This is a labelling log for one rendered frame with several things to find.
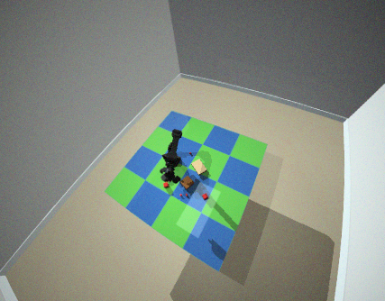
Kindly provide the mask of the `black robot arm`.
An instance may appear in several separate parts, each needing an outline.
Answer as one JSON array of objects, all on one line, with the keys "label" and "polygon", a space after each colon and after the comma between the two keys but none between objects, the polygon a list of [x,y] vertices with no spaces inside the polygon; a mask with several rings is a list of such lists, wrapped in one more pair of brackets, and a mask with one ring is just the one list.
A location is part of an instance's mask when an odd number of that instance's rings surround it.
[{"label": "black robot arm", "polygon": [[178,148],[179,139],[182,136],[182,131],[174,129],[172,130],[171,136],[173,137],[173,140],[169,144],[168,154],[166,154],[167,159],[165,164],[166,166],[165,173],[160,177],[160,179],[164,182],[169,182],[170,178],[172,178],[172,175],[173,175],[173,169],[176,168],[177,166],[177,163],[178,163],[177,148]]}]

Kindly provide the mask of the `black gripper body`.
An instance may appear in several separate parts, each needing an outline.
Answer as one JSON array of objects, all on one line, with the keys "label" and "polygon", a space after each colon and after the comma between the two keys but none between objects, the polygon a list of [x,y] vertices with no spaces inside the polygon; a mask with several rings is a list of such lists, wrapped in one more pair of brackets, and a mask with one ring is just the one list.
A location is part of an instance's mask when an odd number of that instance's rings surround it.
[{"label": "black gripper body", "polygon": [[[160,173],[163,174],[163,172],[165,172],[165,169],[166,169],[165,167],[162,168],[162,169],[160,169]],[[175,170],[175,169],[173,169],[173,175],[172,175],[172,178],[171,178],[171,179],[172,179],[172,182],[173,182],[174,184],[177,184],[177,183],[180,182],[180,177],[178,177],[178,176],[175,177],[175,175],[174,175],[174,174],[175,174],[175,173],[174,173],[174,170]]]}]

